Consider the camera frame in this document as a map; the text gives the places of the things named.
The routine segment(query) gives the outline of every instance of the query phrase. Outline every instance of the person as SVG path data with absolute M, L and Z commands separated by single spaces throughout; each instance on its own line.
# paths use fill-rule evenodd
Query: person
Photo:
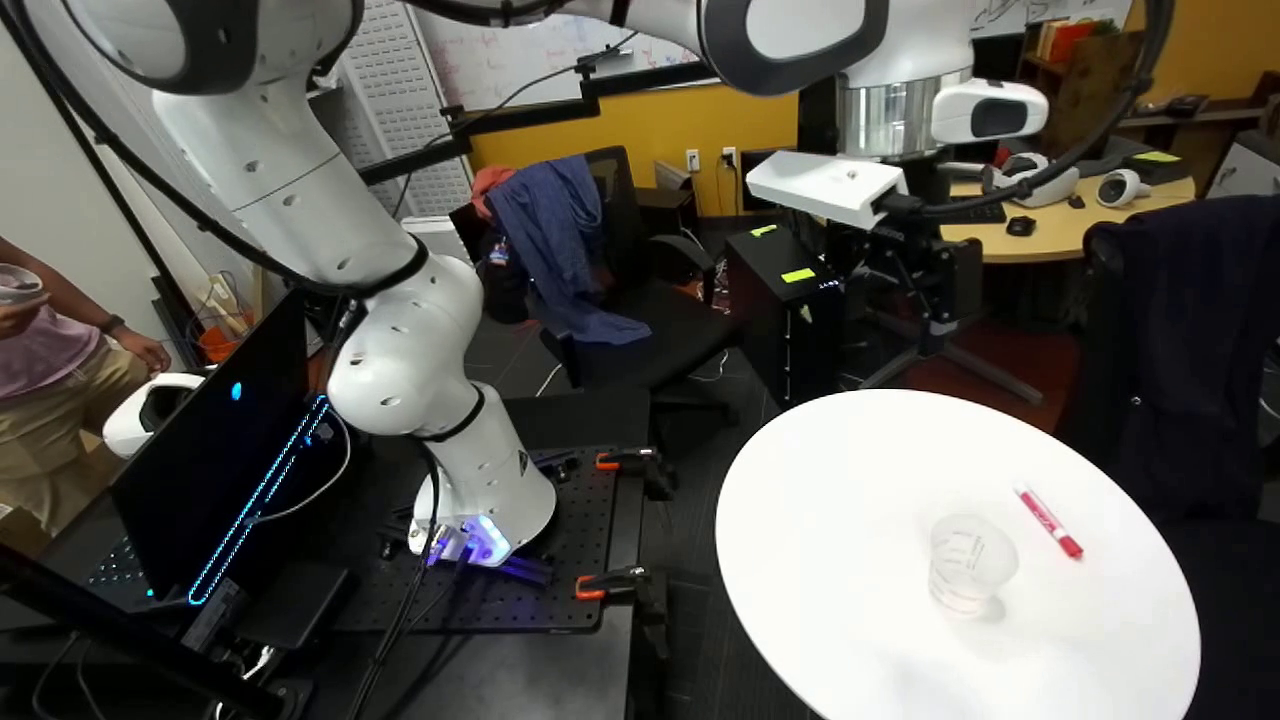
M 46 537 L 69 530 L 114 479 L 82 431 L 159 368 L 159 339 L 0 235 L 0 511 L 27 511 Z

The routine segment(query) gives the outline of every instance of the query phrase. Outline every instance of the office chair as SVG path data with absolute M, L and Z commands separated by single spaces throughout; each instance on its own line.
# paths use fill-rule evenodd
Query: office chair
M 540 339 L 563 363 L 572 390 L 651 390 L 655 405 L 688 405 L 695 401 L 684 385 L 688 372 L 727 353 L 737 334 L 727 316 L 676 290 L 682 282 L 709 277 L 711 258 L 684 233 L 649 235 L 625 149 L 597 149 L 585 161 L 606 210 L 599 266 L 612 277 L 599 310 L 649 324 L 651 338 L 636 343 L 585 343 L 543 328 Z
M 1280 523 L 1261 515 L 1261 390 L 1280 334 L 1280 204 L 1099 223 L 1064 442 L 1156 522 L 1195 597 L 1200 717 L 1280 717 Z

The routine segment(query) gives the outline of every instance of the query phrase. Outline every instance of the white round table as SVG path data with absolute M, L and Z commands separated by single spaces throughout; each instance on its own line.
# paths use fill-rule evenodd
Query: white round table
M 930 593 L 934 523 L 958 511 L 1020 552 L 1001 621 Z M 1176 720 L 1195 691 L 1195 606 L 1164 537 L 1085 455 L 969 401 L 868 390 L 775 416 L 727 470 L 718 552 L 754 646 L 832 720 Z

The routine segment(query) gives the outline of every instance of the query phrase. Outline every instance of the computer monitor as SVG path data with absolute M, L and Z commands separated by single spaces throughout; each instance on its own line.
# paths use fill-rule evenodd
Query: computer monitor
M 114 484 L 158 597 L 214 597 L 323 414 L 310 390 L 303 297 L 286 297 Z

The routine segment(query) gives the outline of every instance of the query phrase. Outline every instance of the white robotic arm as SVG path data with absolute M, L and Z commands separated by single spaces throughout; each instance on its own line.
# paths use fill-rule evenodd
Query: white robotic arm
M 688 44 L 746 91 L 796 91 L 841 73 L 845 152 L 868 157 L 857 166 L 876 170 L 876 192 L 901 188 L 882 157 L 1045 124 L 1038 91 L 969 79 L 969 24 L 981 0 L 414 3 L 473 24 L 549 14 L 630 24 Z M 159 124 L 260 258 L 312 283 L 377 290 L 333 368 L 333 407 L 359 431 L 420 437 L 437 452 L 445 484 L 420 491 L 409 534 L 416 552 L 505 564 L 553 522 L 558 491 L 519 448 L 495 393 L 463 378 L 480 282 L 463 261 L 423 261 L 303 102 L 312 67 L 358 31 L 359 0 L 63 0 L 63 10 L 106 61 L 158 91 Z

